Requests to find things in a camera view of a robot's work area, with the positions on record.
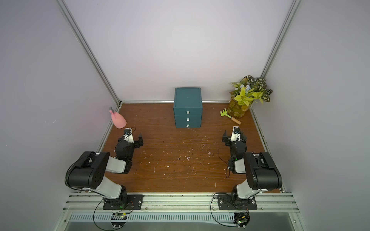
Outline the teal drawer cabinet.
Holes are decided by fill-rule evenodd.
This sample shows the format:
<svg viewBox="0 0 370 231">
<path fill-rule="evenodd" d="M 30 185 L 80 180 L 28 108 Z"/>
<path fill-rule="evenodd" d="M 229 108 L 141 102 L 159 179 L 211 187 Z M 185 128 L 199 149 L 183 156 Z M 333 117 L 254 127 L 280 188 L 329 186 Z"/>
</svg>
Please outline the teal drawer cabinet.
<svg viewBox="0 0 370 231">
<path fill-rule="evenodd" d="M 173 113 L 176 128 L 200 128 L 203 113 L 201 88 L 176 88 Z"/>
</svg>

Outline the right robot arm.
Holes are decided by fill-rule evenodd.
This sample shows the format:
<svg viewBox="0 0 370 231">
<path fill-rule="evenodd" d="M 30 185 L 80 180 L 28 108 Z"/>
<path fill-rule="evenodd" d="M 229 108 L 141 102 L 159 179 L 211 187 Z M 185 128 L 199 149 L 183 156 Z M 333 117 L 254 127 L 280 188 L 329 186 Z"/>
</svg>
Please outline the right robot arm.
<svg viewBox="0 0 370 231">
<path fill-rule="evenodd" d="M 234 174 L 244 174 L 246 180 L 234 186 L 233 202 L 252 200 L 257 194 L 282 187 L 282 176 L 268 152 L 248 152 L 246 137 L 240 127 L 233 127 L 232 134 L 223 133 L 222 142 L 230 150 L 227 168 Z"/>
</svg>

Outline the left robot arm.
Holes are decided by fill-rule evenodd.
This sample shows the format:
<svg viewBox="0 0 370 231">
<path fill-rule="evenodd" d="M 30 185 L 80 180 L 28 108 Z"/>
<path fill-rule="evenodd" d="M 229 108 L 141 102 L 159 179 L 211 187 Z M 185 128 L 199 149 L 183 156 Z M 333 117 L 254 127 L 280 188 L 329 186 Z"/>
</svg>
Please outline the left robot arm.
<svg viewBox="0 0 370 231">
<path fill-rule="evenodd" d="M 70 189 L 90 190 L 103 197 L 106 204 L 123 207 L 129 203 L 124 186 L 105 176 L 106 172 L 127 174 L 133 165 L 135 149 L 144 145 L 141 134 L 134 140 L 131 128 L 125 129 L 115 147 L 115 157 L 110 152 L 84 152 L 66 172 L 65 185 Z"/>
</svg>

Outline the pink spray bottle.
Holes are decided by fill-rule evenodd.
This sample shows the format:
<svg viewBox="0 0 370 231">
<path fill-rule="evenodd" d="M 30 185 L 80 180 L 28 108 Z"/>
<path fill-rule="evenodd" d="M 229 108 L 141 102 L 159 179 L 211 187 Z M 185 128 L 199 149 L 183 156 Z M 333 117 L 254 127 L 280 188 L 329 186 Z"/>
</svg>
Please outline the pink spray bottle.
<svg viewBox="0 0 370 231">
<path fill-rule="evenodd" d="M 118 129 L 123 129 L 127 125 L 126 119 L 119 113 L 115 112 L 112 107 L 109 108 L 113 125 Z"/>
</svg>

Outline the green toy rake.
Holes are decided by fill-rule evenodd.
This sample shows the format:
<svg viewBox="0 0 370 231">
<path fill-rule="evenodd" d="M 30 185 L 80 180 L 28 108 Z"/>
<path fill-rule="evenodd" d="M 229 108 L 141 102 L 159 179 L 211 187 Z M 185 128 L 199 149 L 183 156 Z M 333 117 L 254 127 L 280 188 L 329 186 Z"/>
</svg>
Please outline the green toy rake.
<svg viewBox="0 0 370 231">
<path fill-rule="evenodd" d="M 227 113 L 227 110 L 226 110 L 225 108 L 224 108 L 222 111 L 220 111 L 220 115 L 221 115 L 221 117 L 226 116 L 226 117 L 230 118 L 230 119 L 231 119 L 233 122 L 235 122 L 236 124 L 241 125 L 241 122 L 240 122 L 239 120 L 237 120 L 236 118 L 234 118 L 234 117 L 230 116 L 230 115 Z"/>
</svg>

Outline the artificial plant in vase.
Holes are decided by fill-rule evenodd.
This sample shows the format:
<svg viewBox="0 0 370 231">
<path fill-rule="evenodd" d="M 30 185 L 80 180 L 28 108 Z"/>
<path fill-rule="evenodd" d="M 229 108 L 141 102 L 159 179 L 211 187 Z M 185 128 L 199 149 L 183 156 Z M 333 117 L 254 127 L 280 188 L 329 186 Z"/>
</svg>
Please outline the artificial plant in vase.
<svg viewBox="0 0 370 231">
<path fill-rule="evenodd" d="M 226 112 L 234 118 L 244 117 L 246 111 L 256 102 L 270 102 L 273 93 L 267 88 L 266 80 L 245 76 L 239 82 L 232 83 L 234 89 L 230 92 L 230 101 Z"/>
</svg>

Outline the left electronics board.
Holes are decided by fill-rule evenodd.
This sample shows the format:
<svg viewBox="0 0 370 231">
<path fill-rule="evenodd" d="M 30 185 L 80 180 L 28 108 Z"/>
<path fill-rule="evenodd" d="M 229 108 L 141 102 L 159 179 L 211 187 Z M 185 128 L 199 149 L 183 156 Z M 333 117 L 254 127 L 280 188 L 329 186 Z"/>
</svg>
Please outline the left electronics board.
<svg viewBox="0 0 370 231">
<path fill-rule="evenodd" d="M 113 213 L 110 219 L 113 229 L 121 229 L 126 224 L 127 219 L 128 215 L 126 213 Z"/>
</svg>

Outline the electronics board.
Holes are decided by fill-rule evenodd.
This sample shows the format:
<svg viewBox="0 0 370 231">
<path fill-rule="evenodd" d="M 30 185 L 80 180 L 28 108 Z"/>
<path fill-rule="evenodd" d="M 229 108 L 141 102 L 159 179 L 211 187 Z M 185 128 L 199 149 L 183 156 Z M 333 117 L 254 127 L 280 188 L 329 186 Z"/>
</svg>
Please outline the electronics board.
<svg viewBox="0 0 370 231">
<path fill-rule="evenodd" d="M 121 229 L 126 224 L 127 219 L 128 215 L 126 213 L 113 213 L 110 219 L 113 229 Z"/>
<path fill-rule="evenodd" d="M 249 224 L 250 220 L 251 220 L 250 215 L 246 211 L 234 213 L 233 224 L 235 224 L 238 229 L 240 228 L 245 229 L 245 227 Z"/>
</svg>

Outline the right electronics board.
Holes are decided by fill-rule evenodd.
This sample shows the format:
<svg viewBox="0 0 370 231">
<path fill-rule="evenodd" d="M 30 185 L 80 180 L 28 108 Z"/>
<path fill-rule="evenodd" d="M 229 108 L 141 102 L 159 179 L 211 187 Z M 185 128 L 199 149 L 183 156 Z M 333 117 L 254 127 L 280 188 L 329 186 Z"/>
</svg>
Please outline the right electronics board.
<svg viewBox="0 0 370 231">
<path fill-rule="evenodd" d="M 245 229 L 245 227 L 249 224 L 250 220 L 251 220 L 250 215 L 246 211 L 234 213 L 233 224 L 235 224 L 238 229 L 240 228 Z"/>
</svg>

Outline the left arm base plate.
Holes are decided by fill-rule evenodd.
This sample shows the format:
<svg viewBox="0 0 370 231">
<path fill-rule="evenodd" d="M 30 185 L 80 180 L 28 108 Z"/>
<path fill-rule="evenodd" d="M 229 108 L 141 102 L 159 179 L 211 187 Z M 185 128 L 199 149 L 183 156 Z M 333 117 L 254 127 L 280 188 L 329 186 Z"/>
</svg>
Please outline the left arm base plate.
<svg viewBox="0 0 370 231">
<path fill-rule="evenodd" d="M 103 210 L 140 210 L 144 195 L 129 194 L 116 199 L 103 199 Z"/>
</svg>

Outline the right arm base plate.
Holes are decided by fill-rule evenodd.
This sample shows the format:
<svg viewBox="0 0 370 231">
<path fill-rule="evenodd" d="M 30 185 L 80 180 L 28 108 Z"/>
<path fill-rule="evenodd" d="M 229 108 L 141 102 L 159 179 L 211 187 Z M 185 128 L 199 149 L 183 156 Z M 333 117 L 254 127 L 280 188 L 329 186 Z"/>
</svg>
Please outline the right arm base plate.
<svg viewBox="0 0 370 231">
<path fill-rule="evenodd" d="M 236 196 L 222 193 L 215 196 L 219 210 L 257 210 L 255 197 L 240 199 Z"/>
</svg>

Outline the aluminium front rail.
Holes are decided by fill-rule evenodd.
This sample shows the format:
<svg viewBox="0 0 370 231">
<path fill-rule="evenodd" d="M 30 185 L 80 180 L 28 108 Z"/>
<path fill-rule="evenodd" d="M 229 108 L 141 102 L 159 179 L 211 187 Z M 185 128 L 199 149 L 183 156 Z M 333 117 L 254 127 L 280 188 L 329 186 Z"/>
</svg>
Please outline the aluminium front rail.
<svg viewBox="0 0 370 231">
<path fill-rule="evenodd" d="M 106 212 L 125 208 L 134 212 L 299 212 L 299 208 L 291 193 L 263 193 L 243 205 L 231 205 L 230 200 L 221 199 L 221 195 L 212 193 L 139 193 L 129 194 L 127 206 L 108 205 Z"/>
</svg>

